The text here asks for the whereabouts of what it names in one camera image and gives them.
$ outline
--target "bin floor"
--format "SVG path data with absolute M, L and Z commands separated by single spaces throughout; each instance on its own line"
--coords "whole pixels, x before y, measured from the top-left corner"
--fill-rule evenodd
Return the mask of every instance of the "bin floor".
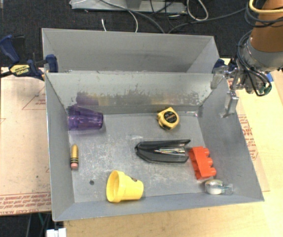
M 162 129 L 156 114 L 104 115 L 101 130 L 70 132 L 79 148 L 79 169 L 72 172 L 75 202 L 106 200 L 106 183 L 113 170 L 139 179 L 143 197 L 203 192 L 190 160 L 186 163 L 150 163 L 134 150 L 141 141 L 190 139 L 187 147 L 205 146 L 196 113 L 178 113 L 179 124 Z

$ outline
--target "yellow plastic cup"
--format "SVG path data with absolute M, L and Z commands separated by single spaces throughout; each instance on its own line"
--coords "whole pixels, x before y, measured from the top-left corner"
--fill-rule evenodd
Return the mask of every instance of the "yellow plastic cup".
M 106 185 L 106 197 L 109 202 L 118 203 L 122 200 L 138 200 L 142 197 L 143 183 L 140 180 L 114 170 Z

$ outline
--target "tape measure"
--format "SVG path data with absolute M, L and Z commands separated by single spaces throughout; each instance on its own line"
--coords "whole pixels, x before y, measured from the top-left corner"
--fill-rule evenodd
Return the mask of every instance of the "tape measure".
M 179 116 L 172 107 L 157 114 L 159 125 L 165 130 L 171 130 L 179 124 Z

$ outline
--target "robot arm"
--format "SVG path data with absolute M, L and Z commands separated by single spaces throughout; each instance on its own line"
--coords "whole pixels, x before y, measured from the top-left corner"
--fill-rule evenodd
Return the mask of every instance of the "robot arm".
M 246 9 L 246 16 L 256 21 L 253 30 L 241 38 L 237 56 L 231 63 L 213 71 L 212 88 L 216 87 L 220 77 L 233 78 L 224 117 L 236 109 L 237 89 L 265 96 L 272 88 L 266 74 L 274 70 L 283 71 L 283 0 L 266 0 L 262 9 L 255 8 L 253 1 L 249 1 Z M 259 14 L 258 17 L 254 17 L 250 9 Z

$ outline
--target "red lego brick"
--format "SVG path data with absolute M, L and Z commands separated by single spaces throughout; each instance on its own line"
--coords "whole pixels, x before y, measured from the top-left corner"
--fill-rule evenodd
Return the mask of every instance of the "red lego brick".
M 210 151 L 207 148 L 193 147 L 188 153 L 198 180 L 216 175 L 216 169 L 212 167 L 212 158 L 208 157 Z

